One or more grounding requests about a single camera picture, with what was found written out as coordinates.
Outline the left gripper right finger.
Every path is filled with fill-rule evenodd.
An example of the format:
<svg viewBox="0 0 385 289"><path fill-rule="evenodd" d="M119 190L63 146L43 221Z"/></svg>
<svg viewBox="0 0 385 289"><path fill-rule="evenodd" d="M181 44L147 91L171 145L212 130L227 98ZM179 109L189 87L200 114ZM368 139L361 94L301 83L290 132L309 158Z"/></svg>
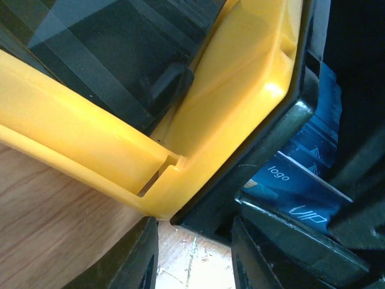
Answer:
<svg viewBox="0 0 385 289"><path fill-rule="evenodd" d="M235 217L232 264L236 288L331 288L291 260L251 222Z"/></svg>

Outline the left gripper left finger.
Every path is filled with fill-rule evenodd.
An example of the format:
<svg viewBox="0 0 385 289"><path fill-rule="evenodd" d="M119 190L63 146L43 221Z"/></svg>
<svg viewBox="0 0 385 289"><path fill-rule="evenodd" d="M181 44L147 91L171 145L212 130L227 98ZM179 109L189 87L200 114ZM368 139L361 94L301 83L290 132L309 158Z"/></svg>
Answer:
<svg viewBox="0 0 385 289"><path fill-rule="evenodd" d="M143 217L64 288L155 288L158 256L158 221Z"/></svg>

